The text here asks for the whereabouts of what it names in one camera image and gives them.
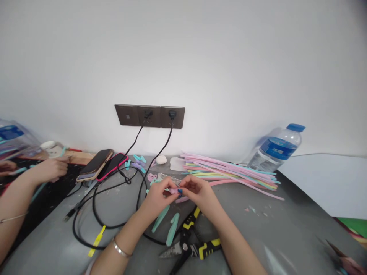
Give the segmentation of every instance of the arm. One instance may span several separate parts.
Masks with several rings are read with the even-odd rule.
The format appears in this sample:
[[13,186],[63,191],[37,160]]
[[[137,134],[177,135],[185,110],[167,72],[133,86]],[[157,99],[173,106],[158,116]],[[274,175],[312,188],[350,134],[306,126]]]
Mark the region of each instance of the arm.
[[[168,187],[177,188],[169,177],[159,183],[153,183],[139,210],[116,235],[115,242],[125,254],[133,254],[136,244],[147,227],[167,205],[178,198],[178,194],[171,195],[164,191]],[[91,275],[120,275],[125,271],[128,262],[129,258],[120,255],[110,243],[93,264]]]
[[[37,185],[64,176],[67,172],[67,161],[67,157],[45,160],[13,181],[0,198],[0,219],[26,214]],[[0,263],[13,245],[24,218],[22,216],[0,224]]]
[[266,275],[265,269],[224,211],[209,183],[188,175],[181,181],[180,187],[183,194],[189,197],[216,227],[232,273]]

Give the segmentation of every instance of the smartphone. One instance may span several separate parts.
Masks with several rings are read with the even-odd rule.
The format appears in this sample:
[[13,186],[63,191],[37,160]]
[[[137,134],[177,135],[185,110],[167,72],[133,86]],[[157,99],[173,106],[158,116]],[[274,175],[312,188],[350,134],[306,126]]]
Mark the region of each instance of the smartphone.
[[112,158],[110,158],[106,165],[103,167],[102,171],[97,176],[98,181],[104,180],[109,174],[117,169],[117,166],[121,166],[125,161],[129,159],[125,154],[118,153]]
[[96,173],[103,164],[112,156],[112,149],[99,151],[93,159],[80,171],[80,175],[89,175]]
[[96,172],[79,175],[79,177],[76,178],[76,181],[82,182],[82,181],[94,180],[99,175],[99,173],[102,171],[104,166],[105,166],[105,163],[102,163],[101,167]]

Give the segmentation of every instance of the blue bottle cap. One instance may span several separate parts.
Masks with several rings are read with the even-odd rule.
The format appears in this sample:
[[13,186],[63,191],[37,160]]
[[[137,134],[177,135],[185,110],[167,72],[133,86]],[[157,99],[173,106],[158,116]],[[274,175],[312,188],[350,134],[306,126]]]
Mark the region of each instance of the blue bottle cap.
[[300,124],[291,123],[287,126],[287,129],[295,132],[303,132],[306,127]]

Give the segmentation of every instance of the bottle label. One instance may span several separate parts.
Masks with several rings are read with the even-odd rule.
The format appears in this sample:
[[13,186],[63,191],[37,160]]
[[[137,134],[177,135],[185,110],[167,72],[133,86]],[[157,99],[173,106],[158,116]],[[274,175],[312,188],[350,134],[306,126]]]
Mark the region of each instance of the bottle label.
[[15,139],[22,135],[24,135],[24,133],[15,125],[0,128],[0,138],[5,140]]
[[260,148],[272,157],[287,160],[298,147],[278,137],[270,137]]

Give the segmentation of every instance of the gray table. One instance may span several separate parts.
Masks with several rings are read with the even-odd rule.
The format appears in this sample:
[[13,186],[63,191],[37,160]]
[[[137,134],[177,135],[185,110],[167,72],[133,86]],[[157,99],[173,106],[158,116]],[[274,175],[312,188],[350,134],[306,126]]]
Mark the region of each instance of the gray table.
[[[168,165],[151,169],[152,173],[162,172],[175,178],[183,178],[180,172],[170,171]],[[295,184],[278,175],[282,185],[277,195],[285,201],[272,199],[241,184],[229,183],[214,187],[215,194],[246,238],[269,274],[335,274],[333,265],[319,239],[327,239],[359,264],[367,263],[367,252],[349,236],[324,210],[311,200]],[[100,189],[121,183],[123,178],[116,174]],[[108,225],[126,221],[134,212],[141,176],[137,175],[131,185],[121,185],[97,196],[98,213]],[[83,197],[84,188],[66,198],[17,248],[5,264],[2,274],[82,274],[91,258],[89,248],[80,244],[71,231],[72,219],[62,219]],[[144,199],[145,188],[141,194]],[[79,234],[93,243],[101,226],[95,220],[91,201],[78,216]],[[245,209],[251,205],[256,213]],[[194,208],[190,201],[173,203],[155,234],[151,225],[147,233],[166,241],[170,220],[180,213],[179,224]],[[197,221],[197,229],[204,240],[217,237],[211,223],[203,216]],[[118,230],[106,230],[100,245],[107,245]],[[174,259],[159,259],[166,249],[142,237],[136,246],[134,256],[125,274],[168,274]],[[189,259],[178,274],[230,274],[223,252],[218,251],[200,261]]]

